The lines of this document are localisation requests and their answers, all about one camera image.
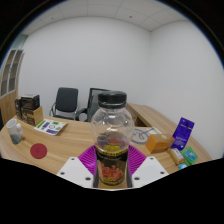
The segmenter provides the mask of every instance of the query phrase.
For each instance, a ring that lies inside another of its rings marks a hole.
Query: desk
[[[132,114],[135,113],[145,125],[156,127],[162,133],[173,134],[177,127],[177,124],[171,122],[165,116],[148,106],[129,104],[127,109],[131,110]],[[36,131],[33,126],[18,120],[23,129],[22,141],[14,145],[11,142],[6,126],[4,126],[0,132],[0,152],[4,159],[34,165],[56,175],[69,157],[78,157],[87,148],[92,146],[94,142],[90,132],[90,123],[52,118],[49,116],[44,116],[44,118],[63,121],[68,124],[58,135],[52,136]],[[47,155],[42,159],[35,159],[30,154],[31,146],[36,143],[42,143],[47,147]],[[187,146],[192,146],[198,154],[199,158],[197,163],[212,160],[205,149],[192,137],[190,137]],[[144,145],[135,147],[146,156],[155,156],[169,174],[178,171],[178,166],[175,165],[167,152],[150,154]],[[99,184],[99,188],[108,189],[111,187]],[[124,181],[115,188],[126,188],[126,182]]]

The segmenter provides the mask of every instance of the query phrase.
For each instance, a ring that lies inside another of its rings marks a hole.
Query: white wall
[[[24,46],[19,95],[40,94],[48,115],[59,87],[79,89],[79,109],[89,88],[123,90],[138,103],[148,74],[150,33],[106,18],[71,18],[31,34]]]
[[[151,33],[151,74],[144,103],[178,124],[195,122],[192,136],[213,159],[224,153],[224,72],[206,37],[190,22]]]
[[[224,74],[203,34],[189,22],[152,33],[105,18],[59,21],[31,34],[24,46],[19,95],[40,94],[44,114],[58,87],[123,90],[128,101],[151,106],[178,124],[195,122],[192,136],[213,159],[224,151]]]

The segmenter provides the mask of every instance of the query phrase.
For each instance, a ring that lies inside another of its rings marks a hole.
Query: orange object
[[[174,140],[170,134],[151,134],[145,146],[150,152],[164,152],[171,147]]]

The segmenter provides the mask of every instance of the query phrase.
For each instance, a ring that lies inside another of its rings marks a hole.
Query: red disc
[[[37,143],[30,148],[30,153],[35,159],[42,159],[47,154],[45,145]]]

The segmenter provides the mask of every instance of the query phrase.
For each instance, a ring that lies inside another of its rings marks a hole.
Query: plastic bottle
[[[124,92],[99,93],[99,109],[91,119],[99,179],[106,185],[118,185],[125,177],[129,143],[134,132],[126,100]]]

